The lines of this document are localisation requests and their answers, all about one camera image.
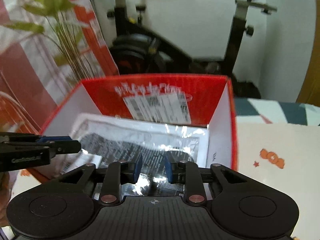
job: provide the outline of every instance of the human hand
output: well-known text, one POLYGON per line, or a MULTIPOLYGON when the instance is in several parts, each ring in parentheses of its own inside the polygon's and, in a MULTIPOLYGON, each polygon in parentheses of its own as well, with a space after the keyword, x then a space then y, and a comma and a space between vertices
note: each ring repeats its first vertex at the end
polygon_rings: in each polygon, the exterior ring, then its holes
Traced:
POLYGON ((10 175, 5 172, 2 177, 1 189, 0 189, 0 227, 6 227, 9 225, 7 220, 7 205, 11 198, 11 188, 9 185, 10 175))

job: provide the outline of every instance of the white sticker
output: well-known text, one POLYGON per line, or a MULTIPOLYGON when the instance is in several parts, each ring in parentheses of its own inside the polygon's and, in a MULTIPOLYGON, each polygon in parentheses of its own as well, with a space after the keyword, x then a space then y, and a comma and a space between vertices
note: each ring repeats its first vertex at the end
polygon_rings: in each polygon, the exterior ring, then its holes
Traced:
POLYGON ((184 93, 171 93, 123 98, 132 117, 136 120, 191 124, 184 93))

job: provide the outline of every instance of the box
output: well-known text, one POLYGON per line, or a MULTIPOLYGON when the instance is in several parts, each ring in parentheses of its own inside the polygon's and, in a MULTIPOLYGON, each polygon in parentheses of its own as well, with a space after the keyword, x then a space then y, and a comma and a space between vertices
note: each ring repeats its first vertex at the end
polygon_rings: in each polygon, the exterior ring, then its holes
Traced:
POLYGON ((41 133, 69 135, 82 113, 207 127, 206 167, 219 162, 237 169, 236 114, 231 81, 225 76, 135 74, 84 80, 45 122, 41 133))

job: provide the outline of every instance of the plastic package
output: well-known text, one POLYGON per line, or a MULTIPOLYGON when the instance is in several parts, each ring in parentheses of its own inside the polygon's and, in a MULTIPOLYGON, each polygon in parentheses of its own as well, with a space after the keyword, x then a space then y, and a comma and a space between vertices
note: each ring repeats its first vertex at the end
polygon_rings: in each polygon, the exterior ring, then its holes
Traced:
MULTIPOLYGON (((164 168, 164 153, 172 152, 177 161, 188 160, 205 167, 208 130, 109 116, 81 114, 73 125, 71 137, 82 144, 76 155, 67 155, 61 173, 85 163, 104 168, 118 160, 132 161, 142 154, 138 182, 121 187, 124 195, 181 195, 183 185, 170 184, 164 168)), ((95 198, 101 185, 97 185, 95 198)))

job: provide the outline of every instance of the orange candy print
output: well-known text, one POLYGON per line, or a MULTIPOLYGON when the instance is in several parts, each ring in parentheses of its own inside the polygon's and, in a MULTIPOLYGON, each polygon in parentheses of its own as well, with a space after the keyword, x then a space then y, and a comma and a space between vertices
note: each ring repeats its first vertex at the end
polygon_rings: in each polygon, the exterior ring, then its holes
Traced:
POLYGON ((279 158, 274 152, 268 152, 266 149, 262 149, 260 151, 260 157, 268 160, 272 164, 275 164, 280 169, 284 168, 284 159, 279 158))

